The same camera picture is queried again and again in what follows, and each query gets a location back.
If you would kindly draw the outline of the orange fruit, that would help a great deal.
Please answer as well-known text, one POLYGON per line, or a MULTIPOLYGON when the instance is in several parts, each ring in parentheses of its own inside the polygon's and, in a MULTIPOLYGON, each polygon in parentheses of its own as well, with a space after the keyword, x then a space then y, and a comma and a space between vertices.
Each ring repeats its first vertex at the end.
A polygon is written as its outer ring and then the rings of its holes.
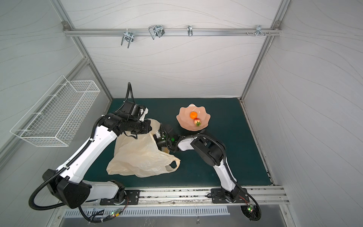
POLYGON ((191 118, 191 119, 196 119, 196 118, 198 118, 198 113, 197 113, 197 112, 195 112, 195 111, 190 112, 190 118, 191 118))

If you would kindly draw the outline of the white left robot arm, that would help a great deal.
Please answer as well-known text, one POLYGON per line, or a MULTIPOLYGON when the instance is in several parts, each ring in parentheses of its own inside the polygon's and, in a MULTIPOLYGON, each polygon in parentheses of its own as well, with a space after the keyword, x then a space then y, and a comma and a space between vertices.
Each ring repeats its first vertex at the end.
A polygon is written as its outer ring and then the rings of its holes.
POLYGON ((148 134, 152 127, 151 121, 145 119, 147 113, 145 106, 136 104, 132 86, 128 83, 121 107, 98 118, 88 140, 56 170, 49 169, 43 174, 44 182, 30 195, 29 207, 36 211, 51 210, 64 205, 74 209, 86 201, 98 199, 123 203, 126 199, 123 184, 117 181, 85 181, 84 176, 105 148, 118 136, 124 134, 136 140, 139 135, 148 134), (45 187, 60 203, 48 206, 36 204, 36 196, 45 187))

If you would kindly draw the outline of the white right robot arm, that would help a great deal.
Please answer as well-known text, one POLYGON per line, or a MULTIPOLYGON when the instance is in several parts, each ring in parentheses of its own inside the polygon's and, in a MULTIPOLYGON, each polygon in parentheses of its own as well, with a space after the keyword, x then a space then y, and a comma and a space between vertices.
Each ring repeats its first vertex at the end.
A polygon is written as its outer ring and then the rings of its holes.
POLYGON ((153 138, 159 149, 167 148, 172 152, 193 150, 206 164, 214 168, 221 186, 219 189, 211 189, 207 194, 213 203, 243 203, 241 211, 248 220, 261 219, 260 205, 233 176, 227 161, 226 147, 222 142, 205 130, 195 135, 180 136, 168 125, 161 125, 153 138))

